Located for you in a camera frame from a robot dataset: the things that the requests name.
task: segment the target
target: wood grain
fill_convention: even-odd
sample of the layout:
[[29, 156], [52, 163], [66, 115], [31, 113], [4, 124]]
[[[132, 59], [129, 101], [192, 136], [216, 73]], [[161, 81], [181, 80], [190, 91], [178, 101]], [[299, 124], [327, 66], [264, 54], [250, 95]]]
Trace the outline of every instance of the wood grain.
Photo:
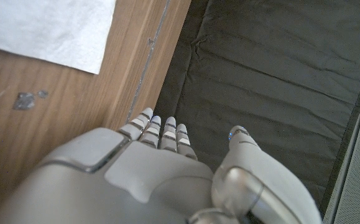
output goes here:
[[[117, 0], [101, 72], [0, 51], [0, 204], [55, 147], [104, 126], [124, 124], [166, 0]], [[171, 0], [133, 113], [154, 106], [190, 0]], [[28, 111], [13, 110], [19, 92], [47, 90]]]

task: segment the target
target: wooden panel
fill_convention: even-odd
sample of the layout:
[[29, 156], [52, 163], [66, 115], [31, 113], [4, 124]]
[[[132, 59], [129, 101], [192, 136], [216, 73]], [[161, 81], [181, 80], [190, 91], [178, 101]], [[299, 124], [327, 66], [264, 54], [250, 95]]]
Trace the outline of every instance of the wooden panel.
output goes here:
[[170, 3], [169, 11], [175, 11], [173, 13], [176, 13], [176, 16], [167, 18], [162, 26], [162, 30], [165, 31], [165, 35], [168, 35], [168, 38], [157, 40], [157, 52], [151, 60], [150, 68], [148, 69], [143, 85], [141, 86], [132, 118], [137, 116], [145, 106], [155, 108], [160, 89], [165, 80], [165, 74], [167, 73], [168, 66], [170, 65], [177, 44], [178, 36], [181, 33], [181, 29], [177, 29], [178, 24], [176, 19], [180, 19], [181, 21], [185, 20], [190, 3], [191, 0]]
[[[170, 1], [134, 111], [154, 106], [189, 3]], [[93, 128], [124, 124], [166, 4], [117, 0], [99, 75], [0, 51], [0, 204], [55, 147]], [[39, 90], [49, 94], [34, 108], [12, 109], [19, 92]]]

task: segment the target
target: dark fabric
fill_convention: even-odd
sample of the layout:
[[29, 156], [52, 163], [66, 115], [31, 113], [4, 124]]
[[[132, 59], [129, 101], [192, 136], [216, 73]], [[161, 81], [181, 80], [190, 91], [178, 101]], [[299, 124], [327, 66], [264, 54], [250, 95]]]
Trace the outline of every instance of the dark fabric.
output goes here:
[[213, 170], [244, 126], [322, 201], [360, 91], [360, 1], [193, 1], [155, 113]]

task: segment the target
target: wooden surface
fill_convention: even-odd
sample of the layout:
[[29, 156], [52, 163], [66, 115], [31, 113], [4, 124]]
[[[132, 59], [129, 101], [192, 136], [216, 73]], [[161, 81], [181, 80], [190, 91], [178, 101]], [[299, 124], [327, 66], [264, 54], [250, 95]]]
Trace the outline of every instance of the wooden surface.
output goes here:
[[[0, 204], [55, 147], [155, 106], [189, 4], [117, 0], [99, 75], [0, 51]], [[31, 110], [12, 109], [19, 92], [39, 90], [48, 97]]]

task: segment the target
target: robotic hand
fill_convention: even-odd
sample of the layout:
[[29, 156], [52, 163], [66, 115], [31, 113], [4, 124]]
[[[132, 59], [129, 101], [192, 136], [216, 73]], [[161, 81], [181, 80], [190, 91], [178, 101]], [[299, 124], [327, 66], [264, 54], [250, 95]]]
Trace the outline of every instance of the robotic hand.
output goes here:
[[0, 223], [321, 223], [304, 185], [235, 126], [213, 175], [185, 125], [150, 108], [118, 132], [97, 128], [56, 148], [0, 210]]

